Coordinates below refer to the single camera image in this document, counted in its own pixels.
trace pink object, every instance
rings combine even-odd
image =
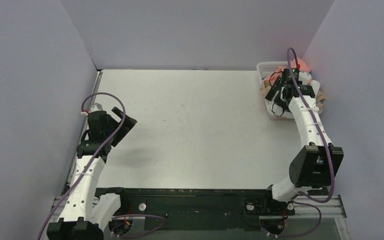
[[[305,63],[301,58],[299,58],[298,57],[298,63],[299,63],[299,70],[300,71],[304,71],[304,72],[307,72],[307,73],[310,73],[311,72],[311,68],[307,65],[307,63]],[[291,66],[292,66],[292,68],[295,68],[296,66],[297,66],[297,64],[295,63],[295,59],[291,62]],[[268,77],[270,78],[270,76],[271,76],[271,79],[270,79],[270,82],[271,83],[274,83],[275,81],[276,81],[276,79],[278,78],[278,77],[280,77],[280,75],[281,75],[281,71],[282,71],[282,69],[287,69],[287,67],[283,67],[283,66],[279,66],[279,67],[277,67],[277,69],[276,69],[276,71],[275,71],[275,73],[271,76],[271,74],[270,75],[268,75]]]

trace gray wall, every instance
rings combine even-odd
[[[38,234],[68,174],[96,74],[59,0],[0,0],[0,239]]]
[[[302,56],[334,0],[62,0],[99,69],[254,70]]]
[[[322,121],[353,240],[384,239],[384,1],[336,0],[304,55],[326,93]]]

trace white table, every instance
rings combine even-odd
[[[98,187],[265,189],[301,149],[293,120],[268,119],[256,71],[105,70],[98,92],[138,121]]]

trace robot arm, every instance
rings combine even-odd
[[[305,106],[298,95],[288,69],[284,69],[282,77],[278,78],[273,84],[270,90],[273,92],[271,98],[269,97],[270,101],[274,101],[285,111],[292,113],[302,146],[301,151],[289,165],[289,175],[271,188],[272,198],[279,202],[289,202],[298,192],[307,192],[331,185],[327,153],[316,124],[322,130],[322,134],[329,146],[335,175],[344,157],[342,148],[333,145],[323,128],[312,87],[302,85],[302,82],[298,80],[299,69],[293,71],[292,74],[294,74],[309,108]],[[314,113],[317,123],[314,122],[309,111]]]
[[[123,113],[116,107],[112,109],[122,119]],[[70,193],[59,215],[58,222],[49,224],[46,234],[49,240],[60,239],[104,239],[104,229],[115,212],[127,208],[122,196],[115,193],[103,194],[99,203],[93,207],[98,179],[107,162],[107,156],[133,128],[136,120],[126,116],[121,129],[116,133],[93,159],[88,170],[83,173],[91,157],[99,146],[115,131],[120,124],[114,120],[102,106],[94,104],[87,115],[89,129],[86,130],[77,147],[77,159],[71,184],[82,175],[80,182]]]

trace black bracket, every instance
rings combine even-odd
[[[329,151],[336,176],[344,158],[344,151],[331,143]],[[289,165],[289,178],[297,188],[307,186],[318,189],[330,186],[331,173],[325,148],[314,145],[304,146]]]
[[[112,112],[118,117],[123,117],[123,112],[114,107]],[[115,147],[117,144],[129,133],[138,121],[126,115],[126,118],[121,126],[121,129],[115,134],[99,152],[97,157],[101,157],[104,162],[107,162],[107,155],[111,151],[111,146]],[[80,144],[77,147],[77,157],[93,155],[99,146],[114,132],[119,126],[111,115],[106,111],[93,111],[87,115],[87,124],[89,129],[84,131],[80,139]]]

